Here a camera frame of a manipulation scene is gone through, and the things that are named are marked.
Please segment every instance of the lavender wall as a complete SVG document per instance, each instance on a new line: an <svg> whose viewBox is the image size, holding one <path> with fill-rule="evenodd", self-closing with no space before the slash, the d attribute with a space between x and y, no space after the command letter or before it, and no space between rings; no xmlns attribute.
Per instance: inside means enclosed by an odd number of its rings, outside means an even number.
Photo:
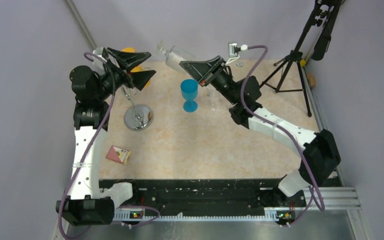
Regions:
<svg viewBox="0 0 384 240"><path fill-rule="evenodd" d="M347 0L325 58L310 62L316 96L376 239L384 239L384 1Z"/></svg>
<svg viewBox="0 0 384 240"><path fill-rule="evenodd" d="M51 237L74 156L68 75L87 50L63 1L0 0L0 240Z"/></svg>
<svg viewBox="0 0 384 240"><path fill-rule="evenodd" d="M157 44L182 46L198 59L228 56L228 42L269 47L267 58L280 59L295 47L314 0L75 0L99 46L148 51ZM301 50L318 34L312 28ZM258 58L259 51L243 53Z"/></svg>

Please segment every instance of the glass base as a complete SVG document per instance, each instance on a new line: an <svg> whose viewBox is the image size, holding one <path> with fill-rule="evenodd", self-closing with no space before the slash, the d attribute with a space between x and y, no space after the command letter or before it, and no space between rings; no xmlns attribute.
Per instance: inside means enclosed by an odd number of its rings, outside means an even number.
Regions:
<svg viewBox="0 0 384 240"><path fill-rule="evenodd" d="M195 101L186 101L183 104L183 109L188 113L193 113L198 109L198 103Z"/></svg>
<svg viewBox="0 0 384 240"><path fill-rule="evenodd" d="M136 114L133 107L127 109L124 114L124 124L133 131L144 130L149 127L154 120L154 114L147 105L135 105Z"/></svg>

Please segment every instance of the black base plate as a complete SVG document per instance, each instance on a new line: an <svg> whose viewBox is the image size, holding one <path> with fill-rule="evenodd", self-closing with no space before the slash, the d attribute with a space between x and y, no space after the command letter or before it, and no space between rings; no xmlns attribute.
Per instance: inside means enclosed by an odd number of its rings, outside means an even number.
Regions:
<svg viewBox="0 0 384 240"><path fill-rule="evenodd" d="M100 188L129 182L133 197L123 205L145 205L158 209L162 216L263 216L264 207L305 207L298 192L282 205L270 201L271 188L280 179L190 179L190 180L101 180ZM328 179L323 186L339 187L338 178ZM156 213L147 210L147 216Z"/></svg>

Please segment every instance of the silver metal base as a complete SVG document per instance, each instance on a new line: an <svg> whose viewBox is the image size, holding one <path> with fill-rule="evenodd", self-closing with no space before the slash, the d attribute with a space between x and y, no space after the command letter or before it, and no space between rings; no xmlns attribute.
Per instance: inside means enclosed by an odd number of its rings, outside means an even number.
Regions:
<svg viewBox="0 0 384 240"><path fill-rule="evenodd" d="M133 107L127 109L124 114L124 124L126 127L133 131L144 130L149 127L154 120L154 114L147 105L135 105L135 109Z"/></svg>

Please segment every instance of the black tripod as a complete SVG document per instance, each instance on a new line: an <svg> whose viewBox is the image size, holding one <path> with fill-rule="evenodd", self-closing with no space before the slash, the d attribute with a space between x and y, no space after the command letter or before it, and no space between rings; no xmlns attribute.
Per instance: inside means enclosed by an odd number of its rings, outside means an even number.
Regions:
<svg viewBox="0 0 384 240"><path fill-rule="evenodd" d="M274 89L274 91L276 93L287 93L287 92L300 92L300 91L303 91L304 93L304 99L305 99L305 104L307 106L307 115L309 117L312 116L312 113L311 113L311 110L310 110L310 104L309 104L309 99L307 97L307 90L306 90L306 86L304 85L304 77L303 77L303 70L301 68L301 65L300 65L300 61L303 59L303 53L300 52L300 48L301 48L301 45L303 44L304 42L304 39L306 38L307 36L307 33L309 32L311 26L314 26L314 25L317 25L317 27L319 27L323 21L319 18L319 19L316 19L317 16L320 16L321 18L325 17L326 16L326 13L325 12L322 12L322 10L320 9L320 7L322 6L322 1L321 0L316 0L315 1L315 4L314 4L314 9L312 10L311 12L311 15L310 17L308 18L308 21L307 23L305 24L305 27L304 29L302 30L302 34L301 36L299 37L299 40L298 40L298 43L296 44L295 46L295 49L290 51L290 54L285 56L282 60L276 62L274 64L274 66L277 66L279 63L282 63L280 66L278 66L276 68L276 70L274 70L274 72L272 72L270 74L270 76L267 77L266 80L264 80L260 85L259 87L261 88L262 86L264 85L267 85L269 86L270 88ZM286 78L286 75L288 74L289 72L289 69L291 69L291 66L292 66L292 63L296 63L296 65L298 66L298 72L299 72L299 78L301 80L301 87L302 89L292 89L292 90L281 90L281 87L282 87L282 84L284 83L285 81L285 78ZM279 84L274 87L270 84L268 84L267 82L281 69L283 68L283 66L286 65L286 68L280 78L280 81L279 81Z"/></svg>

